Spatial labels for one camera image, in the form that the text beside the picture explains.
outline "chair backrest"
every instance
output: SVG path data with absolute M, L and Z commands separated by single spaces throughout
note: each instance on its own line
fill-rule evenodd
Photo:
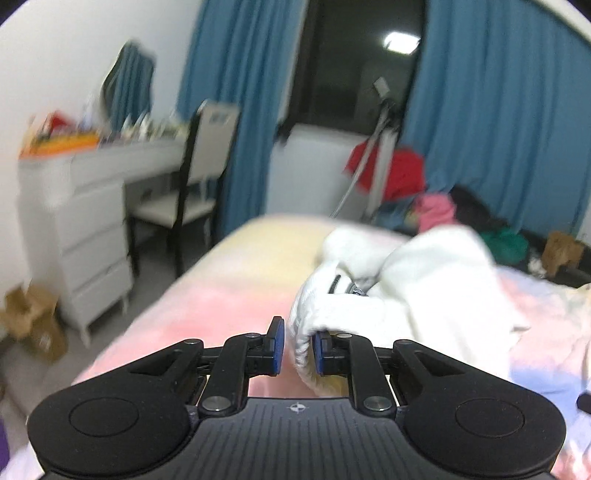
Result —
M 240 109 L 206 100 L 197 111 L 199 127 L 191 159 L 188 185 L 218 178 L 228 164 Z

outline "crosshair logo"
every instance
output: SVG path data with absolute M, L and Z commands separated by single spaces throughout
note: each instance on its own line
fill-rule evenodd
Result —
M 300 413 L 302 413 L 306 408 L 308 408 L 308 407 L 306 407 L 305 405 L 302 405 L 301 403 L 294 403 L 293 405 L 290 406 L 290 410 L 293 413 L 297 413 L 298 415 Z

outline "cardboard box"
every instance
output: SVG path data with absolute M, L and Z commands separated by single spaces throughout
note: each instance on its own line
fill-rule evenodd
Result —
M 553 278 L 561 265 L 577 268 L 583 256 L 584 244 L 562 232 L 550 232 L 542 255 L 542 265 Z
M 15 288 L 5 296 L 5 310 L 0 321 L 8 333 L 37 356 L 55 362 L 68 350 L 66 336 L 54 316 L 57 297 L 31 283 L 25 293 Z

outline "chair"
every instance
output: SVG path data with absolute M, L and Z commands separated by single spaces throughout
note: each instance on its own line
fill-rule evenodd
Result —
M 207 198 L 207 181 L 219 178 L 225 171 L 239 114 L 240 110 L 236 105 L 210 100 L 203 102 L 189 124 L 189 136 L 179 170 L 179 190 L 142 202 L 128 213 L 129 255 L 136 276 L 139 275 L 139 258 L 135 245 L 135 227 L 138 221 L 169 230 L 167 244 L 174 251 L 177 278 L 184 273 L 181 251 L 183 225 L 207 217 L 203 225 L 203 235 L 209 249 L 212 237 L 211 217 L 216 201 Z M 197 183 L 200 186 L 199 195 L 189 189 Z

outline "chair seat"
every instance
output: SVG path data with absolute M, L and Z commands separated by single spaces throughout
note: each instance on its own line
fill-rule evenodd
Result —
M 158 199 L 148 200 L 132 210 L 132 216 L 155 225 L 172 228 L 177 218 L 178 192 L 165 195 Z M 185 201 L 183 225 L 209 215 L 215 207 L 215 200 L 203 200 L 188 195 Z

